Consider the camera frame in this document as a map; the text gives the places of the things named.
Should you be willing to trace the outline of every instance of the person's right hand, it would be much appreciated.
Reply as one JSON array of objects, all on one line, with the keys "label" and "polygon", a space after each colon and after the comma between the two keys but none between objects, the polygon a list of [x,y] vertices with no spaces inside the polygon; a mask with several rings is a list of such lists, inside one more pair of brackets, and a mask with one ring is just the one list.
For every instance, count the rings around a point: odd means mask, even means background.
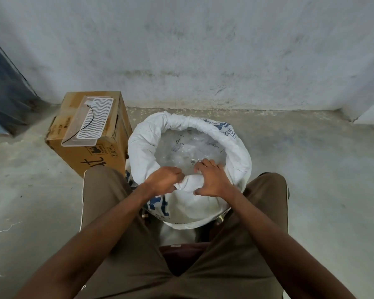
[{"label": "person's right hand", "polygon": [[204,185],[194,191],[194,195],[224,197],[226,193],[234,189],[222,164],[216,165],[213,159],[210,161],[204,158],[194,166],[194,172],[200,171],[204,176]]}]

